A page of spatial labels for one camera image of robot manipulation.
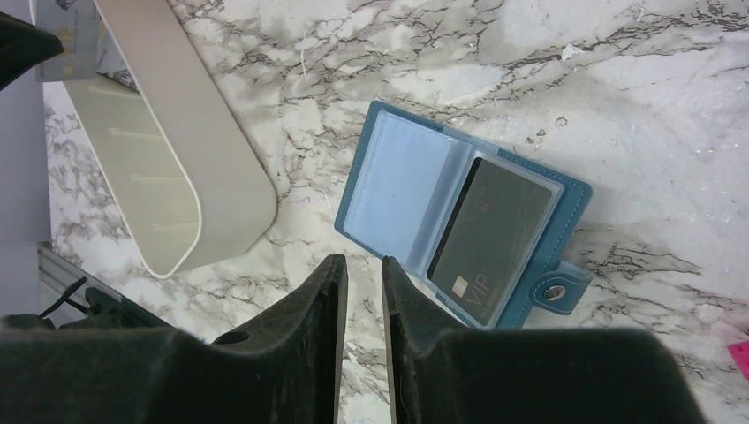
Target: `gray floor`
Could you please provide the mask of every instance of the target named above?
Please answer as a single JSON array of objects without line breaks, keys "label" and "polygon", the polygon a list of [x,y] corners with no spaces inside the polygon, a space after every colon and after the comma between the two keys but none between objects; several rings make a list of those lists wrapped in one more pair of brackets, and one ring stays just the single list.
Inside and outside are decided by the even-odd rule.
[{"label": "gray floor", "polygon": [[[30,20],[27,0],[0,11]],[[0,91],[0,315],[39,312],[36,242],[49,239],[42,85],[34,70]]]}]

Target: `marble countertop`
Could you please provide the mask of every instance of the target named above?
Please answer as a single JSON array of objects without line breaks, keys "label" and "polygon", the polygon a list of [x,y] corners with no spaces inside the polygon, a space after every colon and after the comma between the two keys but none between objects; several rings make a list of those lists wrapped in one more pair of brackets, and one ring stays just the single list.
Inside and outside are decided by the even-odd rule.
[{"label": "marble countertop", "polygon": [[52,83],[61,255],[210,340],[278,301],[327,254],[345,254],[341,421],[388,422],[380,261],[333,230],[379,98],[591,183],[565,257],[595,280],[573,315],[536,310],[526,326],[650,329],[712,422],[749,421],[749,382],[726,351],[749,340],[745,2],[170,3],[275,185],[276,220],[242,257],[150,277]]}]

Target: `pink object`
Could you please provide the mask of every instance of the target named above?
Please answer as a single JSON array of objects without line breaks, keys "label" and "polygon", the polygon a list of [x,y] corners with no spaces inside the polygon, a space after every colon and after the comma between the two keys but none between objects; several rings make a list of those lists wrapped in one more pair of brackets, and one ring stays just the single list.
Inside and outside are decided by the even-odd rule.
[{"label": "pink object", "polygon": [[732,344],[728,346],[728,352],[744,378],[749,380],[749,342]]}]

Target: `card holder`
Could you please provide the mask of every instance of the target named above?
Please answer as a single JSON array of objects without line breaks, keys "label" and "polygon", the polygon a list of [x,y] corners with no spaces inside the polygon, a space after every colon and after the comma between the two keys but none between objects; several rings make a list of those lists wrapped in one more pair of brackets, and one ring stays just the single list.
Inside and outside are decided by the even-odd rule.
[{"label": "card holder", "polygon": [[575,178],[372,102],[335,227],[396,257],[466,324],[519,328],[531,306],[569,314],[590,283],[559,255],[591,195]]}]

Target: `beige container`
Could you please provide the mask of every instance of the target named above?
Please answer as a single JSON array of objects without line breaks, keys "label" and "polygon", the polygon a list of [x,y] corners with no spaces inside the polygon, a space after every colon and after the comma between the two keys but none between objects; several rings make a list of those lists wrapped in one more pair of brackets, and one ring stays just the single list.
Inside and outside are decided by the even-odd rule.
[{"label": "beige container", "polygon": [[166,0],[96,0],[140,94],[65,88],[143,263],[165,278],[240,255],[276,195]]}]

